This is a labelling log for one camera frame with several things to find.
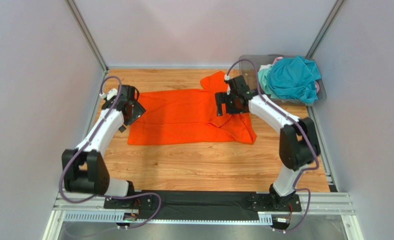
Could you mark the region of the orange t shirt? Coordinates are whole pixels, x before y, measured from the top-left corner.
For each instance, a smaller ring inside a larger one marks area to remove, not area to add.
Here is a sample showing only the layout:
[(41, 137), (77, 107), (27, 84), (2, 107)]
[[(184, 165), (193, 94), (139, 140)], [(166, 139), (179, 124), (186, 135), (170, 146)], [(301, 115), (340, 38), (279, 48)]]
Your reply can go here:
[(217, 115), (215, 94), (227, 90), (218, 71), (200, 81), (201, 89), (144, 92), (138, 102), (145, 113), (130, 126), (129, 145), (172, 145), (198, 142), (253, 144), (250, 115)]

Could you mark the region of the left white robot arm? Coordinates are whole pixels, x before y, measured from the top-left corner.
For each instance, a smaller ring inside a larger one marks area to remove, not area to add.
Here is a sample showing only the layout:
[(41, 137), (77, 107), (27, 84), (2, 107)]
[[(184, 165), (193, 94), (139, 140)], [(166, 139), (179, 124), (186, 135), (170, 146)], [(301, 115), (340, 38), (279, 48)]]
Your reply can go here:
[(102, 94), (104, 103), (98, 120), (88, 135), (62, 154), (65, 171), (62, 187), (68, 192), (98, 196), (125, 197), (131, 182), (111, 177), (104, 155), (116, 132), (123, 132), (144, 113), (139, 91), (130, 85)]

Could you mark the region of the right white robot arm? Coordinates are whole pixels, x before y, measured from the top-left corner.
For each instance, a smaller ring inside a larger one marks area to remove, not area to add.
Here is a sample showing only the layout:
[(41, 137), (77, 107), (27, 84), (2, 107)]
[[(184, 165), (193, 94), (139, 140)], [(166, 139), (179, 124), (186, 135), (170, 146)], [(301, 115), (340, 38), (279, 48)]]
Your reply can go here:
[(310, 165), (317, 161), (320, 146), (314, 121), (290, 114), (274, 103), (259, 88), (251, 89), (243, 76), (231, 78), (226, 75), (227, 91), (215, 94), (217, 114), (230, 115), (252, 113), (279, 134), (279, 157), (282, 167), (269, 193), (261, 197), (262, 203), (272, 210), (289, 208), (298, 198), (297, 184)]

